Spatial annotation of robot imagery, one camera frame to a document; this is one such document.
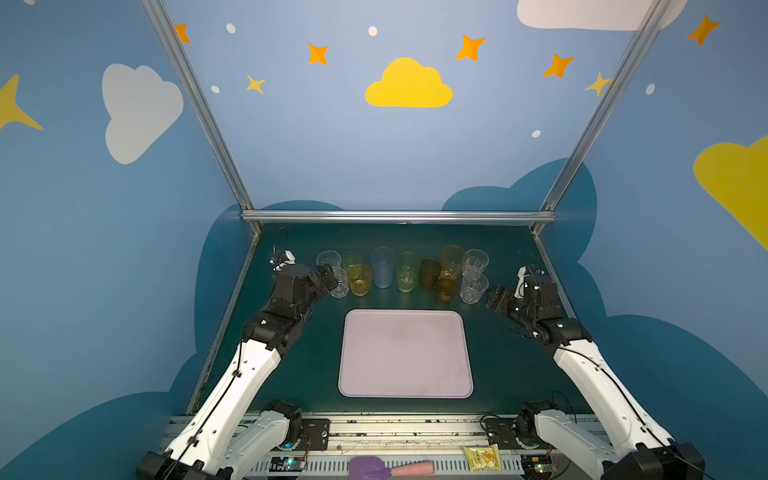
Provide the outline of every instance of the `brown cup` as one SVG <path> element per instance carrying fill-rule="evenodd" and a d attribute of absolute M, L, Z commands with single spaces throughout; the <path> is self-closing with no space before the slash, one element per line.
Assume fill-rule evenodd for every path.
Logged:
<path fill-rule="evenodd" d="M 451 303 L 453 297 L 456 296 L 458 286 L 456 282 L 449 278 L 441 278 L 435 284 L 435 300 L 439 303 L 447 304 Z"/>
<path fill-rule="evenodd" d="M 419 285 L 423 289 L 431 289 L 440 276 L 440 262 L 434 258 L 425 258 L 419 266 Z"/>

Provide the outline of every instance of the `metal bar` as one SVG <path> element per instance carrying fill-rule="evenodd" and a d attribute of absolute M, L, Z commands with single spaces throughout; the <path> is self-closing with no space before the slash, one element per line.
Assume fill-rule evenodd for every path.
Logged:
<path fill-rule="evenodd" d="M 600 134 L 600 130 L 605 125 L 608 117 L 611 116 L 611 112 L 616 107 L 621 94 L 637 70 L 637 66 L 640 65 L 650 45 L 661 30 L 661 19 L 671 3 L 672 0 L 654 0 L 650 5 L 645 18 L 640 23 L 640 27 L 634 34 L 627 50 L 624 52 L 624 56 L 616 67 L 611 77 L 611 83 L 607 85 L 607 90 L 601 95 L 598 105 L 592 111 L 586 127 L 584 127 L 581 136 L 576 141 L 573 151 L 568 155 L 568 159 L 560 170 L 560 174 L 552 184 L 552 188 L 541 205 L 542 211 L 554 211 L 565 189 L 568 188 L 571 180 L 573 180 L 576 170 L 578 170 L 581 162 L 587 157 L 587 153 Z M 533 226 L 534 234 L 538 234 L 543 227 L 543 223 L 537 222 Z"/>
<path fill-rule="evenodd" d="M 534 242 L 536 242 L 536 247 L 538 248 L 538 252 L 541 254 L 541 258 L 544 260 L 544 265 L 547 267 L 547 273 L 549 273 L 549 276 L 552 277 L 555 285 L 558 286 L 558 295 L 560 296 L 560 301 L 563 304 L 563 308 L 565 308 L 565 312 L 568 314 L 569 318 L 576 318 L 576 314 L 574 313 L 574 310 L 571 307 L 571 302 L 569 302 L 568 297 L 565 296 L 565 290 L 563 290 L 563 286 L 560 284 L 560 279 L 558 278 L 558 274 L 554 271 L 554 267 L 552 266 L 551 260 L 549 260 L 549 255 L 547 255 L 547 250 L 544 249 L 544 244 L 541 242 L 541 238 L 539 238 L 538 235 L 534 235 L 533 240 Z"/>
<path fill-rule="evenodd" d="M 203 130 L 205 130 L 210 146 L 214 149 L 214 153 L 219 159 L 224 174 L 227 176 L 227 179 L 232 186 L 237 201 L 240 202 L 240 206 L 243 210 L 252 209 L 253 204 L 248 196 L 248 191 L 246 190 L 243 178 L 237 170 L 237 165 L 232 158 L 227 143 L 224 141 L 219 125 L 216 123 L 216 119 L 210 111 L 210 106 L 205 99 L 200 83 L 197 81 L 197 76 L 194 74 L 194 69 L 192 69 L 192 64 L 187 57 L 187 53 L 184 51 L 184 46 L 181 44 L 181 40 L 179 40 L 176 28 L 170 18 L 170 13 L 166 8 L 165 3 L 163 0 L 141 0 L 141 2 L 144 4 L 144 8 L 147 10 L 152 25 L 154 25 L 154 29 L 160 37 L 160 40 L 165 47 L 165 51 L 168 53 L 170 62 L 174 65 L 176 73 L 179 75 L 179 79 L 181 80 L 182 86 L 184 86 L 184 90 L 187 92 L 192 108 L 200 119 L 200 124 L 203 126 Z"/>
<path fill-rule="evenodd" d="M 240 295 L 240 289 L 243 288 L 243 281 L 245 280 L 246 274 L 248 274 L 250 261 L 253 259 L 253 252 L 256 251 L 256 245 L 259 243 L 259 238 L 260 235 L 258 233 L 254 233 L 253 240 L 250 243 L 250 247 L 248 247 L 248 253 L 246 253 L 245 260 L 243 261 L 243 268 L 240 269 L 240 275 L 237 277 L 234 290 L 232 290 L 230 302 L 227 304 L 227 309 L 224 311 L 224 318 L 221 320 L 221 324 L 219 325 L 219 329 L 216 332 L 214 342 L 210 345 L 210 350 L 208 350 L 208 358 L 205 360 L 205 365 L 200 371 L 200 376 L 197 378 L 197 384 L 195 385 L 194 392 L 190 398 L 189 404 L 187 405 L 187 415 L 194 415 L 197 412 L 197 407 L 200 405 L 200 400 L 203 396 L 203 388 L 205 387 L 205 383 L 208 381 L 210 369 L 214 365 L 216 354 L 219 353 L 221 340 L 224 338 L 224 332 L 227 331 L 230 318 L 232 318 L 232 312 L 235 308 L 235 303 L 237 303 L 237 297 Z"/>
<path fill-rule="evenodd" d="M 554 212 L 448 212 L 448 211 L 357 211 L 357 210 L 243 210 L 243 219 L 301 222 L 552 222 Z"/>

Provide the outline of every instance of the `dark green table surface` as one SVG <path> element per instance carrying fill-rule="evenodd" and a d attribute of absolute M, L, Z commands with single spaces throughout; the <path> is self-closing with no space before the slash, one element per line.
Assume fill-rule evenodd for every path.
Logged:
<path fill-rule="evenodd" d="M 269 259 L 280 227 L 278 248 L 296 255 L 297 263 L 314 267 L 318 253 L 358 250 L 366 259 L 376 247 L 395 252 L 411 250 L 423 258 L 439 258 L 441 249 L 454 243 L 465 249 L 479 248 L 490 257 L 485 275 L 491 286 L 517 285 L 517 271 L 533 259 L 543 265 L 527 227 L 487 227 L 438 224 L 278 224 L 265 226 L 250 269 L 214 361 L 204 399 L 210 394 L 232 359 L 243 325 L 267 301 L 272 290 Z M 464 319 L 465 336 L 475 391 L 467 399 L 363 399 L 339 392 L 339 364 L 344 319 L 354 309 L 454 310 Z M 571 380 L 533 340 L 510 330 L 511 321 L 492 312 L 484 302 L 467 305 L 456 296 L 447 306 L 435 301 L 434 292 L 420 286 L 410 293 L 372 286 L 368 295 L 323 298 L 303 334 L 264 383 L 250 409 L 261 410 L 273 399 L 301 407 L 305 412 L 493 412 L 517 413 L 522 402 L 550 399 L 553 390 L 563 392 L 576 413 L 590 409 Z M 558 396 L 560 408 L 568 404 Z"/>

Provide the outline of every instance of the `black wire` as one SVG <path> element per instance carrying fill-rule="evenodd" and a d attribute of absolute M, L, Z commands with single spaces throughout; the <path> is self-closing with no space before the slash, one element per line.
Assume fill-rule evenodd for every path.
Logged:
<path fill-rule="evenodd" d="M 485 419 L 487 419 L 488 417 L 495 417 L 497 419 L 502 419 L 500 416 L 496 415 L 495 413 L 486 413 L 485 415 L 480 417 L 480 428 L 483 429 L 483 432 L 485 432 L 486 435 L 490 433 L 490 431 L 488 430 L 488 427 L 486 427 L 484 423 Z"/>
<path fill-rule="evenodd" d="M 554 400 L 554 394 L 555 393 L 559 393 L 565 399 L 565 402 L 568 404 L 568 408 L 571 409 L 571 415 L 574 416 L 574 423 L 578 423 L 578 420 L 576 419 L 576 410 L 574 410 L 573 405 L 571 405 L 571 401 L 568 400 L 568 397 L 565 396 L 565 394 L 563 392 L 561 392 L 560 390 L 552 390 L 552 394 L 549 396 L 549 398 L 552 401 L 552 403 L 557 405 L 556 401 Z"/>
<path fill-rule="evenodd" d="M 275 254 L 275 252 L 277 252 L 277 237 L 280 235 L 280 232 L 283 231 L 283 230 L 286 231 L 286 241 L 283 244 L 283 247 L 287 247 L 288 246 L 288 236 L 290 235 L 290 232 L 288 231 L 287 227 L 280 227 L 280 228 L 277 229 L 277 233 L 275 233 L 274 240 L 272 240 L 272 254 L 273 255 Z"/>
<path fill-rule="evenodd" d="M 661 443 L 661 440 L 659 440 L 659 438 L 658 438 L 658 437 L 656 437 L 656 435 L 654 435 L 654 433 L 653 433 L 653 432 L 652 432 L 650 429 L 648 430 L 648 433 L 650 433 L 650 436 L 654 437 L 654 439 L 656 439 L 656 441 L 657 441 L 657 442 Z M 694 467 L 696 470 L 698 470 L 699 472 L 701 472 L 701 473 L 702 473 L 702 475 L 704 475 L 705 477 L 707 477 L 707 478 L 711 478 L 712 480 L 716 480 L 716 479 L 715 479 L 715 478 L 714 478 L 712 475 L 710 475 L 710 474 L 706 473 L 706 472 L 705 472 L 703 469 L 701 469 L 701 468 L 699 468 L 699 467 L 695 466 L 693 463 L 691 463 L 691 462 L 687 461 L 685 458 L 683 458 L 683 457 L 679 456 L 677 453 L 675 453 L 675 452 L 674 452 L 674 450 L 672 449 L 672 447 L 670 447 L 669 445 L 665 445 L 665 444 L 661 443 L 661 446 L 663 446 L 664 448 L 666 448 L 666 449 L 667 449 L 667 451 L 668 451 L 669 453 L 671 453 L 672 455 L 674 455 L 674 458 L 677 458 L 677 459 L 678 459 L 678 460 L 680 460 L 681 462 L 683 462 L 683 463 L 687 463 L 688 465 L 690 465 L 690 466 Z"/>
<path fill-rule="evenodd" d="M 580 355 L 580 356 L 583 356 L 585 359 L 587 359 L 587 360 L 589 360 L 590 362 L 592 362 L 592 363 L 594 364 L 594 366 L 596 366 L 596 367 L 598 368 L 598 370 L 600 370 L 601 372 L 603 372 L 603 373 L 605 374 L 605 376 L 606 376 L 606 377 L 608 377 L 608 378 L 609 378 L 609 380 L 611 380 L 611 381 L 614 383 L 614 385 L 615 385 L 615 386 L 616 386 L 616 388 L 618 389 L 618 391 L 619 391 L 619 393 L 621 394 L 621 396 L 623 396 L 623 397 L 624 397 L 624 400 L 626 400 L 626 401 L 627 401 L 627 405 L 629 405 L 629 408 L 631 408 L 631 409 L 632 409 L 632 412 L 634 412 L 634 414 L 635 414 L 635 416 L 637 417 L 637 419 L 638 419 L 638 420 L 640 420 L 640 423 L 642 423 L 643 425 L 645 425 L 645 422 L 643 422 L 643 419 L 642 419 L 642 417 L 640 417 L 640 414 L 639 414 L 639 413 L 637 413 L 637 410 L 634 408 L 634 405 L 632 405 L 632 402 L 630 402 L 630 401 L 629 401 L 629 397 L 627 397 L 627 394 L 625 394 L 625 393 L 624 393 L 624 389 L 622 389 L 622 388 L 619 386 L 619 383 L 618 383 L 618 382 L 617 382 L 617 381 L 614 379 L 614 377 L 613 377 L 613 376 L 612 376 L 610 373 L 606 372 L 606 371 L 603 369 L 603 367 L 601 367 L 601 366 L 600 366 L 600 365 L 599 365 L 597 362 L 595 362 L 593 359 L 589 358 L 588 356 L 586 356 L 586 355 L 585 355 L 585 354 L 583 354 L 583 353 L 580 353 L 580 352 L 576 352 L 575 350 L 571 350 L 571 349 L 566 349 L 566 348 L 563 348 L 563 347 L 561 347 L 561 346 L 559 346 L 558 348 L 559 348 L 560 350 L 565 350 L 566 352 L 575 353 L 576 355 Z"/>
<path fill-rule="evenodd" d="M 628 398 L 628 397 L 627 397 L 627 396 L 624 394 L 624 389 L 622 389 L 622 388 L 619 386 L 618 382 L 617 382 L 617 381 L 614 379 L 614 377 L 613 377 L 613 376 L 611 376 L 611 374 L 609 374 L 608 372 L 606 372 L 606 371 L 605 371 L 605 370 L 604 370 L 604 369 L 603 369 L 601 366 L 599 366 L 599 365 L 598 365 L 598 364 L 597 364 L 597 363 L 596 363 L 596 362 L 595 362 L 593 359 L 589 358 L 588 356 L 586 356 L 586 355 L 585 355 L 585 354 L 583 354 L 583 353 L 580 353 L 580 352 L 575 352 L 574 350 L 571 350 L 571 349 L 565 349 L 565 348 L 563 348 L 563 347 L 561 347 L 561 346 L 559 346 L 558 348 L 559 348 L 560 350 L 565 350 L 566 352 L 571 352 L 571 353 L 575 353 L 576 355 L 581 355 L 581 356 L 583 356 L 585 359 L 587 359 L 587 360 L 589 360 L 590 362 L 592 362 L 592 363 L 593 363 L 593 364 L 594 364 L 596 367 L 598 367 L 598 368 L 599 368 L 599 370 L 600 370 L 601 372 L 603 372 L 603 373 L 605 374 L 605 376 L 606 376 L 606 377 L 608 377 L 609 379 L 611 379 L 611 381 L 614 383 L 614 385 L 616 385 L 616 388 L 617 388 L 617 389 L 619 390 L 619 392 L 621 393 L 621 396 L 623 396 L 623 397 L 624 397 L 624 400 L 626 400 L 626 401 L 627 401 L 627 404 L 630 406 L 630 408 L 632 409 L 632 411 L 634 412 L 634 414 L 637 416 L 637 419 L 638 419 L 638 420 L 640 420 L 640 423 L 642 423 L 643 425 L 646 425 L 646 423 L 645 423 L 645 422 L 643 422 L 643 419 L 640 417 L 640 414 L 639 414 L 639 413 L 637 413 L 637 410 L 636 410 L 636 409 L 634 408 L 634 406 L 632 405 L 632 402 L 630 402 L 630 401 L 629 401 L 629 398 Z M 702 470 L 701 468 L 699 468 L 699 467 L 695 466 L 693 463 L 691 463 L 691 462 L 687 461 L 685 458 L 683 458 L 683 457 L 680 457 L 680 456 L 679 456 L 677 453 L 675 453 L 675 452 L 674 452 L 674 450 L 673 450 L 673 449 L 672 449 L 672 448 L 671 448 L 669 445 L 665 445 L 665 444 L 664 444 L 664 443 L 663 443 L 661 440 L 659 440 L 659 438 L 658 438 L 658 437 L 656 437 L 656 435 L 654 435 L 654 433 L 653 433 L 653 432 L 652 432 L 650 429 L 647 429 L 647 431 L 648 431 L 648 433 L 650 433 L 650 436 L 654 437 L 654 440 L 656 440 L 657 442 L 659 442 L 659 445 L 661 445 L 663 448 L 667 449 L 667 451 L 668 451 L 669 453 L 671 453 L 672 455 L 674 455 L 674 457 L 675 457 L 675 458 L 677 458 L 678 460 L 680 460 L 680 461 L 681 461 L 681 462 L 683 462 L 683 463 L 687 463 L 688 465 L 690 465 L 690 466 L 694 467 L 696 470 L 698 470 L 699 472 L 701 472 L 701 473 L 702 473 L 703 475 L 705 475 L 707 478 L 711 478 L 712 480 L 716 480 L 716 479 L 715 479 L 715 478 L 714 478 L 712 475 L 710 475 L 710 474 L 706 473 L 704 470 Z"/>
<path fill-rule="evenodd" d="M 190 448 L 190 447 L 191 447 L 191 446 L 192 446 L 192 445 L 195 443 L 195 441 L 197 440 L 197 436 L 198 436 L 200 433 L 202 433 L 202 432 L 203 432 L 203 426 L 206 424 L 206 422 L 208 421 L 208 419 L 210 418 L 210 416 L 214 414 L 214 411 L 216 410 L 216 407 L 218 407 L 218 406 L 219 406 L 219 403 L 221 403 L 221 400 L 222 400 L 222 399 L 224 398 L 224 396 L 227 394 L 227 391 L 229 391 L 229 389 L 230 389 L 230 387 L 232 386 L 232 384 L 234 383 L 235 379 L 236 379 L 236 378 L 238 378 L 238 377 L 240 377 L 240 361 L 241 361 L 241 359 L 243 358 L 243 340 L 244 340 L 243 338 L 241 338 L 241 339 L 240 339 L 240 348 L 238 349 L 238 352 L 237 352 L 237 368 L 235 369 L 235 371 L 234 371 L 234 372 L 232 372 L 232 379 L 230 379 L 230 382 L 227 384 L 227 387 L 224 389 L 224 393 L 222 393 L 222 394 L 221 394 L 221 396 L 219 397 L 219 399 L 218 399 L 218 400 L 216 401 L 216 403 L 214 404 L 214 407 L 213 407 L 213 408 L 210 410 L 210 412 L 208 412 L 208 415 L 205 417 L 205 420 L 203 420 L 203 422 L 200 424 L 200 426 L 199 426 L 199 427 L 197 427 L 197 431 L 195 432 L 194 436 L 193 436 L 191 439 L 188 439 L 188 440 L 187 440 L 187 446 L 186 446 L 186 447 L 184 447 L 184 450 L 181 452 L 181 455 L 179 455 L 179 457 L 178 457 L 178 458 L 176 458 L 176 460 L 174 461 L 174 463 L 173 463 L 173 464 L 171 464 L 171 466 L 170 466 L 170 468 L 168 469 L 168 471 L 167 471 L 167 472 L 165 472 L 165 475 L 163 475 L 163 480 L 168 480 L 168 477 L 170 477 L 170 474 L 171 474 L 171 473 L 172 473 L 172 472 L 175 470 L 175 468 L 177 467 L 177 465 L 179 465 L 179 461 L 181 460 L 181 458 L 182 458 L 182 457 L 184 457 L 184 454 L 186 454 L 186 453 L 187 453 L 187 450 L 189 450 L 189 448 Z"/>
<path fill-rule="evenodd" d="M 555 480 L 555 479 L 556 479 L 557 477 L 559 477 L 560 475 L 563 475 L 563 474 L 565 473 L 565 471 L 566 471 L 566 470 L 568 470 L 568 467 L 570 467 L 570 466 L 571 466 L 571 463 L 572 463 L 572 462 L 571 462 L 571 459 L 569 458 L 569 459 L 568 459 L 568 464 L 565 466 L 565 468 L 563 468 L 563 469 L 560 471 L 560 473 L 555 473 L 554 475 L 552 475 L 552 476 L 549 478 L 549 480 Z"/>

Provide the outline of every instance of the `clear plastic cup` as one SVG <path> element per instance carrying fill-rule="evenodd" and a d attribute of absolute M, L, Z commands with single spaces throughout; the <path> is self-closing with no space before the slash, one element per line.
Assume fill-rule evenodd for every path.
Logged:
<path fill-rule="evenodd" d="M 464 300 L 464 303 L 477 303 L 488 289 L 488 279 L 485 275 L 480 275 L 477 278 L 464 277 L 462 280 L 462 289 L 459 292 L 459 296 Z"/>
<path fill-rule="evenodd" d="M 364 263 L 351 265 L 346 272 L 349 280 L 349 289 L 357 296 L 366 295 L 371 290 L 373 270 Z"/>
<path fill-rule="evenodd" d="M 488 266 L 488 254 L 482 250 L 467 250 L 464 254 L 464 278 L 477 278 Z"/>
<path fill-rule="evenodd" d="M 375 248 L 371 252 L 373 282 L 378 288 L 388 288 L 395 277 L 395 251 L 389 247 Z"/>
<path fill-rule="evenodd" d="M 395 263 L 395 276 L 398 290 L 403 293 L 413 290 L 416 277 L 419 276 L 419 256 L 413 252 L 399 254 Z"/>
<path fill-rule="evenodd" d="M 366 259 L 363 258 L 362 253 L 355 250 L 344 252 L 341 256 L 341 267 L 348 269 L 351 265 L 357 265 L 358 263 L 365 263 Z"/>
<path fill-rule="evenodd" d="M 341 255 L 335 250 L 326 250 L 317 256 L 318 265 L 341 266 Z"/>
<path fill-rule="evenodd" d="M 464 249 L 459 245 L 447 245 L 442 249 L 440 278 L 456 280 L 464 265 Z"/>
<path fill-rule="evenodd" d="M 340 267 L 333 267 L 333 275 L 339 280 L 339 286 L 330 291 L 331 296 L 334 298 L 344 298 L 349 293 L 349 278 L 346 275 L 346 271 Z"/>

